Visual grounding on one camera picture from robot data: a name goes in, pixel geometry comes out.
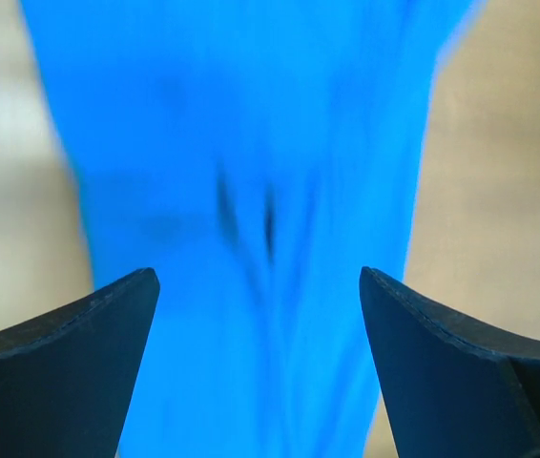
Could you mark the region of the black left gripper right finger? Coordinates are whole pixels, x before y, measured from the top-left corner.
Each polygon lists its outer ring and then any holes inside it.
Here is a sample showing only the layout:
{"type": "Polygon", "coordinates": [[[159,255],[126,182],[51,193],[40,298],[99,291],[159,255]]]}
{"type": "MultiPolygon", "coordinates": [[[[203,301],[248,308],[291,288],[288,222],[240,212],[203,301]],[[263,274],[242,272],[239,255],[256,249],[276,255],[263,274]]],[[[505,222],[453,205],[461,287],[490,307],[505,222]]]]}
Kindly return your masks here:
{"type": "Polygon", "coordinates": [[[364,268],[360,298],[402,457],[540,457],[540,341],[364,268]]]}

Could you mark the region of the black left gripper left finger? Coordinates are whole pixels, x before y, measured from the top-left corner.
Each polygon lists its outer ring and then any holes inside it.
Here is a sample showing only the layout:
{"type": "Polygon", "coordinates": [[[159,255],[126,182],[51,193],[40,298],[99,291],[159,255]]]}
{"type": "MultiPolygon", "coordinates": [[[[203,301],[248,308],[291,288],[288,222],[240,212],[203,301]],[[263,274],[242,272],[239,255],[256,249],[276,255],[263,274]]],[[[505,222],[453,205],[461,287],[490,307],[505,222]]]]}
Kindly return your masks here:
{"type": "Polygon", "coordinates": [[[139,269],[0,331],[0,458],[115,456],[158,295],[139,269]]]}

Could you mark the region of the blue t-shirt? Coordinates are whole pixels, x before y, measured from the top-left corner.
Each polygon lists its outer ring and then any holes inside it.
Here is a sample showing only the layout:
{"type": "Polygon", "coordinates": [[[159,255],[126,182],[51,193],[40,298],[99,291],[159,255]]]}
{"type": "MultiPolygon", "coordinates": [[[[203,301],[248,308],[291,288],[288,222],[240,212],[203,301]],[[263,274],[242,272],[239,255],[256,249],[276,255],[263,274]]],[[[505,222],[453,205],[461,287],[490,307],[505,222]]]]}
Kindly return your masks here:
{"type": "Polygon", "coordinates": [[[161,292],[123,457],[359,457],[359,276],[405,271],[474,1],[25,1],[93,282],[161,292]]]}

